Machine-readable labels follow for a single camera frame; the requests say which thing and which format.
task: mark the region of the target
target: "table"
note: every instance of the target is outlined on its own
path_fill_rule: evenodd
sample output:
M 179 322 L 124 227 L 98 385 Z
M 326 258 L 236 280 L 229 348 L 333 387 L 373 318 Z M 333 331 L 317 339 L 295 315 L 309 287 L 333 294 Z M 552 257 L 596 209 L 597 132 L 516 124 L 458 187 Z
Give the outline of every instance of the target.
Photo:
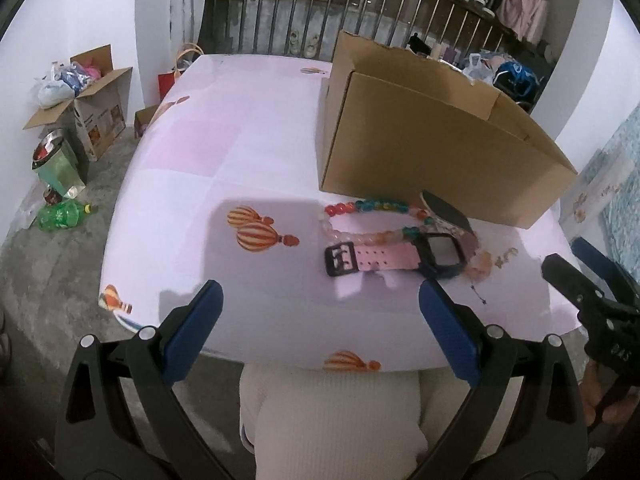
M 347 358 L 354 369 L 446 364 L 418 310 L 417 272 L 329 278 L 324 270 L 329 243 L 318 215 L 326 204 L 349 200 L 318 190 L 330 70 L 306 59 L 202 56 L 177 81 L 164 100 L 176 104 L 163 105 L 168 109 L 146 131 L 111 222 L 100 291 L 124 302 L 115 311 L 120 323 L 130 330 L 157 326 L 215 279 L 225 303 L 204 353 L 306 368 L 322 368 L 341 350 L 357 355 Z M 299 244 L 275 240 L 261 252 L 243 249 L 228 223 L 239 206 L 270 217 L 277 234 Z M 375 232 L 407 219 L 372 212 L 334 219 L 334 227 Z M 575 308 L 540 275 L 550 253 L 577 265 L 550 212 L 529 230 L 472 226 L 486 250 L 508 253 L 509 261 L 475 290 L 463 276 L 443 282 L 455 302 L 518 338 L 541 340 L 578 326 Z

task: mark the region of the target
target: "human hand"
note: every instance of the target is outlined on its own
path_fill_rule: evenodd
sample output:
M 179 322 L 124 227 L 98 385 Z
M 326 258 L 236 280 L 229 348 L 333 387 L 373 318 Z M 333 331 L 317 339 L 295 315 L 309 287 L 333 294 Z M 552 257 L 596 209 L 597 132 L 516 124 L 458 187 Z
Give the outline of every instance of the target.
M 598 363 L 589 360 L 584 369 L 584 376 L 580 382 L 580 397 L 582 398 L 582 412 L 587 426 L 593 424 L 596 418 L 596 407 L 602 400 L 604 392 L 598 380 Z M 622 400 L 608 406 L 602 413 L 602 421 L 614 426 L 625 424 L 638 405 L 638 389 L 632 388 Z

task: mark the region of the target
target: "hanging clothes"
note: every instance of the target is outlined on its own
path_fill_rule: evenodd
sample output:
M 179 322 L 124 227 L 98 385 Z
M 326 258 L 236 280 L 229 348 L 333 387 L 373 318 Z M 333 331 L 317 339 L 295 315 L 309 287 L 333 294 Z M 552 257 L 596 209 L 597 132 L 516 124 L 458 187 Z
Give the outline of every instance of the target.
M 519 41 L 538 44 L 546 25 L 549 0 L 502 0 L 500 22 L 516 33 Z

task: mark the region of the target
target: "green plastic bottle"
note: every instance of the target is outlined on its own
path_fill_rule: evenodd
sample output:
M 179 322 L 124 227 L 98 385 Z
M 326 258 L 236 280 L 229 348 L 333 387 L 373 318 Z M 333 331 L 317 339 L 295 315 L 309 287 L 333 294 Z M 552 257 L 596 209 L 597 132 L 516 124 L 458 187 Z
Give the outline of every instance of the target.
M 38 227 L 46 232 L 76 227 L 90 213 L 91 205 L 83 205 L 76 199 L 46 205 L 38 212 Z

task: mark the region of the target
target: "gray floor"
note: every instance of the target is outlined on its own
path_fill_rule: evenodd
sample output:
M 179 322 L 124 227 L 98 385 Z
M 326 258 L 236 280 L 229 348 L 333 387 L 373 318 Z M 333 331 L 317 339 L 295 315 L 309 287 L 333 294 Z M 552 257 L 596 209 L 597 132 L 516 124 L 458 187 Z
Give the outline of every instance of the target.
M 80 198 L 96 213 L 82 226 L 53 234 L 32 227 L 17 232 L 2 248 L 0 302 L 8 314 L 14 357 L 0 382 L 0 402 L 31 438 L 44 437 L 52 446 L 63 381 L 80 338 L 87 333 L 102 341 L 130 337 L 97 306 L 96 298 L 113 207 L 135 149 L 126 130 L 92 165 L 90 184 Z M 564 339 L 581 376 L 584 337 L 574 331 Z M 255 463 L 238 438 L 240 372 L 241 365 L 201 356 L 174 391 L 204 440 L 244 480 L 254 478 Z M 134 389 L 129 383 L 124 387 L 145 444 L 162 456 Z

